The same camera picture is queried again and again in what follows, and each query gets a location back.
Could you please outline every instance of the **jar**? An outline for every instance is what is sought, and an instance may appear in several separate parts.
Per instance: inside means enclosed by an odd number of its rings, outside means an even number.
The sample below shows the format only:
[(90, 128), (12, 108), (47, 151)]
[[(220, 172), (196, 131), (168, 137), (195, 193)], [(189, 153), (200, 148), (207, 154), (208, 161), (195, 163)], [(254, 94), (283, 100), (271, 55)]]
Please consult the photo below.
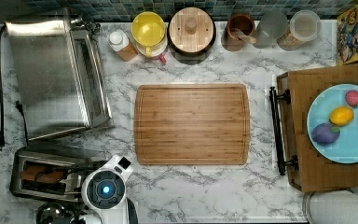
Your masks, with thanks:
[(109, 36), (109, 45), (126, 62), (138, 55), (138, 50), (122, 30), (112, 32)]

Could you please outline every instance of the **bamboo cutting board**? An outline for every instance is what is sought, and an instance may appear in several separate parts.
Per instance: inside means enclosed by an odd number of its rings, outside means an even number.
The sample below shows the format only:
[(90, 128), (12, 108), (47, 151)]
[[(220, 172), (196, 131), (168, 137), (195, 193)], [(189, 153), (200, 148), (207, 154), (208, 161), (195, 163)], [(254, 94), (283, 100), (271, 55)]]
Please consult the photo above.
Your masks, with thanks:
[(244, 164), (249, 104), (241, 84), (146, 85), (135, 102), (141, 164)]

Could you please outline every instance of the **toaster oven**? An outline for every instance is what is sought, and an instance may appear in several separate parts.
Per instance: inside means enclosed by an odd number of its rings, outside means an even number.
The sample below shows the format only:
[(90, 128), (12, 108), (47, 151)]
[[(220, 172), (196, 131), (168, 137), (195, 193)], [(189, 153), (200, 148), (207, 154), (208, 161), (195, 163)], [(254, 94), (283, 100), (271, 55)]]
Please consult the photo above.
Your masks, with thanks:
[(70, 8), (6, 22), (30, 140), (102, 127), (110, 120), (94, 34)]

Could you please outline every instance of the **plastic container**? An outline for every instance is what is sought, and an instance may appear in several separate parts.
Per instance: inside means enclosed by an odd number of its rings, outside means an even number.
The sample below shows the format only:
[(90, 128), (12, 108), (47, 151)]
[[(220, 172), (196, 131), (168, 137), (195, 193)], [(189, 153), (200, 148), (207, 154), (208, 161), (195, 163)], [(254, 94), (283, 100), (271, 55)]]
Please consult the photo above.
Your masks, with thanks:
[(109, 36), (109, 45), (126, 62), (138, 55), (138, 50), (122, 30), (112, 32)]
[(254, 47), (263, 49), (276, 44), (277, 39), (287, 32), (288, 23), (287, 17), (280, 11), (267, 12), (252, 35), (257, 39)]
[(278, 45), (284, 50), (295, 50), (318, 36), (321, 20), (309, 10), (298, 11), (290, 20), (289, 30), (278, 39)]

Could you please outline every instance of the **power cord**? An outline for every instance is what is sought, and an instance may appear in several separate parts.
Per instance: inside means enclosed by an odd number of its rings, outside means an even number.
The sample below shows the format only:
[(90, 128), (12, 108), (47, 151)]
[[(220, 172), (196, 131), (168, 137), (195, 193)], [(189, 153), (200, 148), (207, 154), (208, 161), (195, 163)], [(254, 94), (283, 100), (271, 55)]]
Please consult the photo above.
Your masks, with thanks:
[(27, 146), (29, 146), (28, 143), (28, 131), (27, 131), (27, 122), (25, 122), (25, 115), (24, 115), (24, 110), (22, 109), (22, 105), (20, 104), (19, 101), (16, 101), (16, 108), (19, 110), (22, 119), (24, 120), (24, 131), (25, 131), (25, 141), (27, 142)]
[(2, 71), (1, 71), (1, 39), (2, 34), (5, 31), (6, 26), (2, 26), (0, 30), (0, 109), (1, 109), (1, 130), (0, 130), (0, 152), (2, 148), (5, 146), (5, 134), (4, 134), (4, 92), (3, 92), (3, 84), (2, 84)]

